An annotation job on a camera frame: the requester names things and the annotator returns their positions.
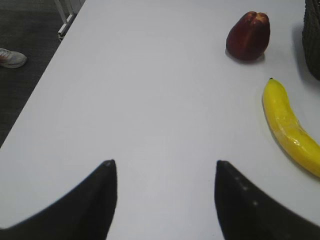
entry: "apple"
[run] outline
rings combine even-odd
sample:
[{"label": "apple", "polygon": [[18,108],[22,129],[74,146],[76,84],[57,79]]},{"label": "apple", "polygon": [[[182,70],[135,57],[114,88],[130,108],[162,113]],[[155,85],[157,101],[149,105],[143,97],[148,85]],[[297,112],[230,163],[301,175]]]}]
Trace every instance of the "apple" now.
[{"label": "apple", "polygon": [[230,30],[226,49],[236,59],[252,61],[264,53],[269,39],[268,16],[262,12],[249,11]]}]

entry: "shoe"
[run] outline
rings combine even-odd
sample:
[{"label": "shoe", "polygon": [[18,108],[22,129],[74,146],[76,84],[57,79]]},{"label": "shoe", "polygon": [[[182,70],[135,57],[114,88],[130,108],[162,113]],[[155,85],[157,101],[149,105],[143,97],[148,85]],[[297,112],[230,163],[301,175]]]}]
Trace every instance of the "shoe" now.
[{"label": "shoe", "polygon": [[24,65],[26,61],[27,57],[22,53],[0,48],[0,66],[8,69],[16,69]]}]

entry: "carpet floor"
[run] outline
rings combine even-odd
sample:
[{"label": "carpet floor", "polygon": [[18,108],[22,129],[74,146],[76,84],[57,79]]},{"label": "carpet floor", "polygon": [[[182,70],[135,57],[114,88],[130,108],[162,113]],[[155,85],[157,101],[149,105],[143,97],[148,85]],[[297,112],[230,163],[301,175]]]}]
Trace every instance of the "carpet floor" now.
[{"label": "carpet floor", "polygon": [[28,58],[21,68],[0,67],[0,147],[56,52],[61,26],[57,12],[0,9],[0,48]]}]

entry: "dark basket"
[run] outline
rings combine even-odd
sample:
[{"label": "dark basket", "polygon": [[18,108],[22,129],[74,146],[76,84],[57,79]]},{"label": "dark basket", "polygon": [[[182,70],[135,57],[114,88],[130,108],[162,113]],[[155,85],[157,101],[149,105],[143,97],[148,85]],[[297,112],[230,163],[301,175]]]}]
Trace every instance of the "dark basket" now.
[{"label": "dark basket", "polygon": [[312,75],[320,80],[320,0],[305,0],[302,44]]}]

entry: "white table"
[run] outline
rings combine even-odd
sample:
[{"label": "white table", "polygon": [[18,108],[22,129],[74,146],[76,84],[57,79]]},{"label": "white table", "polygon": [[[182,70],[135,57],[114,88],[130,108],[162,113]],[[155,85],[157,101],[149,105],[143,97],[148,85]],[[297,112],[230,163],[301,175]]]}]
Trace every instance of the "white table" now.
[{"label": "white table", "polygon": [[[225,53],[231,27],[267,12],[265,60]],[[109,240],[221,240],[216,160],[320,225],[320,182],[272,138],[261,96],[281,81],[320,142],[320,84],[301,0],[88,0],[0,149],[0,226],[37,213],[115,159]]]}]

